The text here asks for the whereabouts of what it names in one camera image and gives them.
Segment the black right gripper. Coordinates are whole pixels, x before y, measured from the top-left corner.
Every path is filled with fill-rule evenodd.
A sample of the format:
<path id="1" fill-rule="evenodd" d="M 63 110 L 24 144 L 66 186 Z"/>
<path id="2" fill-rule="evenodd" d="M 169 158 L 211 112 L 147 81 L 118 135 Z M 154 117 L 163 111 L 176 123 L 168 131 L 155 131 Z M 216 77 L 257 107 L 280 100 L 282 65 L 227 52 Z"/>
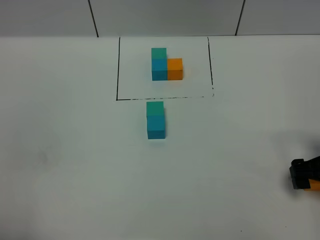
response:
<path id="1" fill-rule="evenodd" d="M 320 180 L 320 157 L 317 156 L 310 160 L 294 159 L 289 168 L 291 181 L 295 190 L 310 189 L 310 181 Z"/>

